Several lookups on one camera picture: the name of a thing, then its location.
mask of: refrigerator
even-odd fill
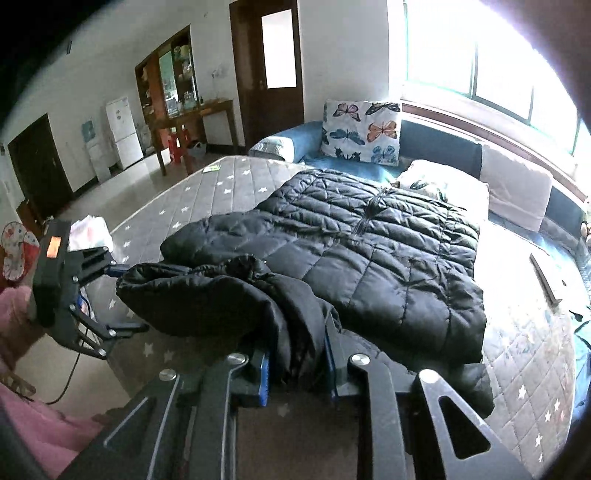
[[[106,111],[113,133],[118,163],[122,169],[126,169],[144,158],[142,148],[139,146],[138,134],[135,131],[134,119],[131,116],[129,99],[123,97],[107,103]]]

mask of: window frame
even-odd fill
[[[541,135],[544,135],[545,137],[551,139],[552,141],[555,141],[555,139],[553,137],[551,137],[550,135],[548,135],[546,132],[540,130],[539,128],[535,127],[534,125],[532,125],[531,123],[531,117],[532,117],[532,113],[534,110],[534,99],[535,99],[535,85],[532,85],[531,87],[531,97],[530,97],[530,110],[528,113],[528,117],[525,118],[515,112],[512,112],[511,110],[504,108],[501,105],[498,105],[495,102],[491,102],[490,100],[487,100],[483,97],[480,97],[476,94],[476,88],[478,86],[478,41],[475,41],[475,48],[474,48],[474,55],[472,57],[472,69],[470,72],[470,93],[463,93],[463,92],[459,92],[457,90],[454,90],[452,88],[449,87],[442,87],[439,86],[435,83],[430,83],[430,82],[423,82],[421,80],[412,80],[409,78],[409,65],[410,65],[410,48],[409,48],[409,43],[410,43],[410,35],[408,32],[408,2],[407,0],[403,0],[403,6],[404,6],[404,29],[405,29],[405,43],[406,43],[406,76],[405,76],[405,82],[410,82],[410,83],[414,83],[414,84],[418,84],[418,85],[426,85],[426,86],[430,86],[430,87],[436,87],[438,89],[441,90],[446,90],[448,92],[453,92],[457,95],[461,95],[462,97],[468,98],[474,102],[478,102],[481,103],[483,105],[486,105],[490,108],[493,108],[494,110],[497,110],[501,113],[504,113],[505,115],[510,116],[511,118],[520,121],[521,123],[527,125],[530,128],[533,128],[534,130],[536,130],[537,132],[539,132]],[[577,140],[579,139],[579,129],[581,127],[581,122],[582,122],[582,118],[580,116],[579,110],[577,109],[577,122],[576,122],[576,129],[575,129],[575,133],[574,133],[574,139],[573,139],[573,145],[571,147],[571,149],[566,150],[566,152],[568,152],[568,155],[570,155],[571,157],[573,157],[574,159],[574,152],[577,148]]]

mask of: white plastic bag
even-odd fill
[[[78,220],[70,228],[68,250],[84,250],[86,248],[107,247],[113,251],[113,239],[103,217],[89,215]]]

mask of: orange label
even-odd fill
[[[61,237],[52,236],[47,247],[47,258],[57,258],[57,251],[60,249]]]

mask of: pink clothing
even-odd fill
[[[27,319],[29,287],[6,288],[0,294],[0,373],[13,370],[16,361],[44,334]],[[67,417],[42,402],[27,401],[0,384],[0,408],[29,451],[54,479],[98,435],[102,424]]]

